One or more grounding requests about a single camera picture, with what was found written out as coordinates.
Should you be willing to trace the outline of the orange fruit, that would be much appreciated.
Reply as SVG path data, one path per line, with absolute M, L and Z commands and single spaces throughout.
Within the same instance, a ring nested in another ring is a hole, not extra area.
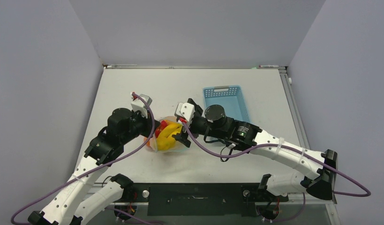
M 151 139 L 148 139 L 148 138 L 144 137 L 144 141 L 147 141 L 147 143 L 146 143 L 145 146 L 146 146 L 148 149 L 152 149 L 151 144 L 150 144 Z

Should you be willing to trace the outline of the red apple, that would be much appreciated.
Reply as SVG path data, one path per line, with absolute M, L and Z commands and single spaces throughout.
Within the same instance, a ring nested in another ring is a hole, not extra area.
M 160 125 L 155 130 L 155 137 L 158 138 L 159 134 L 168 126 L 168 123 L 166 120 L 162 120 L 160 122 Z

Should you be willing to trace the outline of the yellow banana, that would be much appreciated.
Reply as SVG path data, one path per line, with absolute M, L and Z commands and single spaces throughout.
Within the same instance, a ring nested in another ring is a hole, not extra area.
M 179 123 L 170 123 L 156 139 L 157 149 L 159 151 L 167 151 L 175 147 L 176 140 L 172 135 L 180 133 L 182 125 Z

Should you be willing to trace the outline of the clear zip top bag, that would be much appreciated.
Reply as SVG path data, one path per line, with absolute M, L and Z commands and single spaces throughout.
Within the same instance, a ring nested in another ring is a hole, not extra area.
M 174 135 L 181 133 L 181 124 L 177 122 L 175 116 L 167 116 L 158 119 L 159 126 L 155 129 L 154 136 L 145 145 L 145 149 L 150 152 L 181 152 L 186 147 L 176 141 Z

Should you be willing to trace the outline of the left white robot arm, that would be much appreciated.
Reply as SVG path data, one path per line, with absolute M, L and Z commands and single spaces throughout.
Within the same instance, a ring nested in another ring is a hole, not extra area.
M 56 190 L 54 199 L 40 211 L 33 211 L 31 225 L 85 225 L 100 211 L 116 200 L 129 201 L 133 182 L 117 174 L 110 182 L 85 199 L 97 179 L 124 152 L 124 146 L 141 136 L 152 137 L 159 122 L 150 108 L 133 106 L 132 110 L 118 108 L 112 112 L 105 126 L 90 141 L 75 172 L 64 187 Z

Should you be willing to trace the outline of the blue plastic basket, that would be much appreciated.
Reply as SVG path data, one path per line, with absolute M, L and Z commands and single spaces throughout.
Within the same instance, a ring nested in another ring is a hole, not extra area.
M 205 87 L 203 89 L 205 108 L 221 105 L 228 117 L 250 122 L 242 88 L 238 85 Z

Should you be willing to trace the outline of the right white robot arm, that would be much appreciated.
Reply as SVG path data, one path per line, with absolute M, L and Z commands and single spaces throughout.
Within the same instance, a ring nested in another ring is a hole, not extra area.
M 333 199 L 338 156 L 335 151 L 320 152 L 293 145 L 258 126 L 228 117 L 221 105 L 202 110 L 191 98 L 178 103 L 175 116 L 178 123 L 187 127 L 174 137 L 187 148 L 201 135 L 209 138 L 205 143 L 220 142 L 231 150 L 263 156 L 290 167 L 290 173 L 263 175 L 258 187 L 261 199 L 269 201 L 289 193 Z

